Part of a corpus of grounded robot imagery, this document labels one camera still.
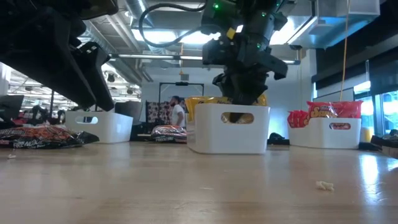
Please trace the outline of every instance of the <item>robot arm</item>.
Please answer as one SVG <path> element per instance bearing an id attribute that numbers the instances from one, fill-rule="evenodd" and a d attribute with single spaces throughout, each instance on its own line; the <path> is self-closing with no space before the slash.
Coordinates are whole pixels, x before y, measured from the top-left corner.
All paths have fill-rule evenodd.
<path id="1" fill-rule="evenodd" d="M 146 14 L 159 7 L 202 11 L 201 26 L 173 42 L 155 44 L 144 40 L 154 47 L 167 47 L 198 30 L 207 35 L 220 32 L 218 40 L 211 40 L 203 46 L 203 64 L 224 65 L 224 73 L 215 77 L 213 84 L 219 86 L 223 96 L 232 98 L 234 104 L 251 105 L 267 90 L 265 81 L 269 72 L 274 72 L 276 80 L 285 78 L 287 74 L 287 65 L 272 56 L 269 48 L 273 32 L 287 22 L 279 12 L 284 4 L 285 0 L 206 0 L 204 6 L 189 9 L 160 3 L 144 11 L 139 27 L 144 37 L 143 20 Z M 240 25 L 243 26 L 242 31 L 236 32 Z"/>
<path id="2" fill-rule="evenodd" d="M 84 107 L 113 102 L 101 65 L 110 57 L 94 43 L 78 48 L 84 19 L 118 11 L 116 0 L 0 1 L 0 62 Z"/>

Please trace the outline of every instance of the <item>man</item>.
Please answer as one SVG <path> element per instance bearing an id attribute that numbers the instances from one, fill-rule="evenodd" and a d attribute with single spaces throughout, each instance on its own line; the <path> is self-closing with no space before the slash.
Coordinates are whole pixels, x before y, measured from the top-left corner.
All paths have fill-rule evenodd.
<path id="1" fill-rule="evenodd" d="M 170 106 L 173 106 L 172 125 L 185 127 L 185 111 L 180 106 L 181 99 L 179 96 L 173 96 L 170 100 Z"/>

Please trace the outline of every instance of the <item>table surface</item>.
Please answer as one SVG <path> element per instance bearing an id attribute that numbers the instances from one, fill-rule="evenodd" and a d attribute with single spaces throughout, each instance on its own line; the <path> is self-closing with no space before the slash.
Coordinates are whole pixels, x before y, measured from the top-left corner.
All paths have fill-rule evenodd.
<path id="1" fill-rule="evenodd" d="M 183 144 L 0 151 L 1 223 L 398 223 L 398 161 L 272 147 L 203 155 Z M 334 183 L 317 190 L 315 181 Z"/>

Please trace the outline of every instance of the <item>crumb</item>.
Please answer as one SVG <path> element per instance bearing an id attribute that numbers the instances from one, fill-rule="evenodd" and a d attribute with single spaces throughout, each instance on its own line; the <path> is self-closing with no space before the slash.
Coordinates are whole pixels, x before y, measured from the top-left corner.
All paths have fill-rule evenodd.
<path id="1" fill-rule="evenodd" d="M 329 191 L 335 191 L 333 188 L 333 184 L 327 183 L 324 181 L 316 181 L 315 185 L 317 186 L 317 189 L 319 190 L 329 190 Z"/>

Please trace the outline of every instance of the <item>computer monitor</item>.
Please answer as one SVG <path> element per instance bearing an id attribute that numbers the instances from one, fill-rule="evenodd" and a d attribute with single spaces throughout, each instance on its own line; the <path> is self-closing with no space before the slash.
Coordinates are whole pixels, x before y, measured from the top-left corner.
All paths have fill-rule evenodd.
<path id="1" fill-rule="evenodd" d="M 0 96 L 0 117 L 6 119 L 16 119 L 19 115 L 22 102 L 24 101 L 23 95 L 18 96 Z"/>

